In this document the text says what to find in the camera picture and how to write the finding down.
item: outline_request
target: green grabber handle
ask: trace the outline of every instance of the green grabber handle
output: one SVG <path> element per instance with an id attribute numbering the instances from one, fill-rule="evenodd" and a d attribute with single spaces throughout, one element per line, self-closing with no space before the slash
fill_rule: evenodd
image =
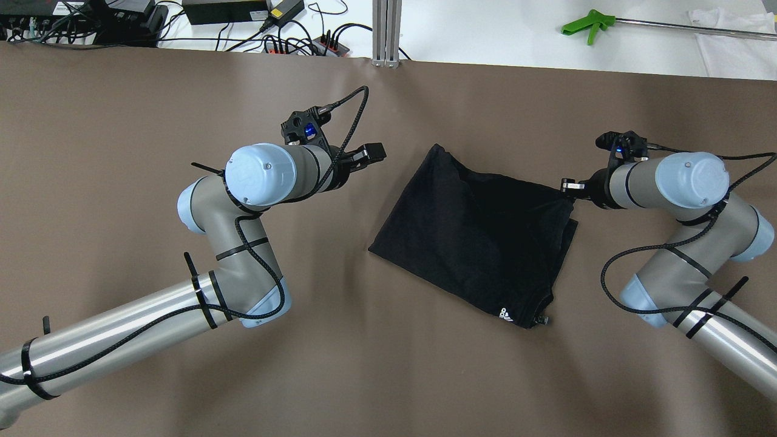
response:
<path id="1" fill-rule="evenodd" d="M 598 10 L 592 9 L 587 16 L 562 26 L 561 33 L 571 35 L 590 26 L 591 32 L 588 34 L 588 45 L 592 46 L 594 45 L 594 38 L 596 37 L 596 32 L 599 31 L 599 27 L 602 30 L 607 30 L 613 24 L 615 24 L 615 16 L 606 16 Z"/>

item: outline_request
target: white cloth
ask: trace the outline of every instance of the white cloth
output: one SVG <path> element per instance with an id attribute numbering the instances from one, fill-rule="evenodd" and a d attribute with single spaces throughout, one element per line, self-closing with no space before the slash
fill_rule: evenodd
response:
<path id="1" fill-rule="evenodd" d="M 735 16 L 725 9 L 688 13 L 693 26 L 774 33 L 775 15 Z M 777 41 L 696 35 L 712 77 L 777 80 Z"/>

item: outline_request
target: white table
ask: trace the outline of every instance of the white table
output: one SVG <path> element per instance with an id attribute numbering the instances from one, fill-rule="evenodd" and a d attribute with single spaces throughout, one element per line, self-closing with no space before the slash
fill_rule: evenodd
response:
<path id="1" fill-rule="evenodd" d="M 343 10 L 336 0 L 320 0 L 320 6 L 325 11 Z M 324 16 L 326 29 L 348 22 L 372 26 L 372 2 L 350 0 L 348 6 L 345 15 Z M 416 61 L 707 76 L 690 33 L 621 24 L 600 31 L 594 46 L 587 46 L 587 31 L 564 36 L 560 29 L 589 9 L 622 18 L 689 24 L 689 10 L 715 7 L 742 16 L 765 12 L 761 0 L 405 0 L 400 46 Z M 171 15 L 178 10 L 174 5 L 170 9 Z M 313 37 L 321 34 L 319 14 L 305 10 L 297 20 Z M 182 16 L 168 37 L 215 37 L 222 27 L 191 26 Z M 258 27 L 257 23 L 236 23 L 230 37 L 246 38 Z M 281 35 L 303 37 L 304 33 L 290 24 Z M 371 56 L 371 35 L 366 30 L 348 29 L 340 41 L 353 49 L 353 56 Z M 213 50 L 215 42 L 171 41 L 160 47 Z"/>

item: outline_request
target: black garment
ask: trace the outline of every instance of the black garment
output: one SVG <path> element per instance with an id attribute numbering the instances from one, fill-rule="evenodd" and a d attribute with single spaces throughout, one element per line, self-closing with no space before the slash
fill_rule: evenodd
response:
<path id="1" fill-rule="evenodd" d="M 529 328 L 553 300 L 572 209 L 556 189 L 473 172 L 434 145 L 369 250 Z"/>

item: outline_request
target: white logo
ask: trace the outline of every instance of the white logo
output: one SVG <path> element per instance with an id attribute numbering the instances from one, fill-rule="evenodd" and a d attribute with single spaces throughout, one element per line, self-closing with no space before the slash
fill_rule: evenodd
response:
<path id="1" fill-rule="evenodd" d="M 510 314 L 507 312 L 507 308 L 503 308 L 503 309 L 502 309 L 502 310 L 499 312 L 499 318 L 500 318 L 500 319 L 505 319 L 505 320 L 507 320 L 508 322 L 512 322 L 512 321 L 513 321 L 513 320 L 510 318 Z"/>

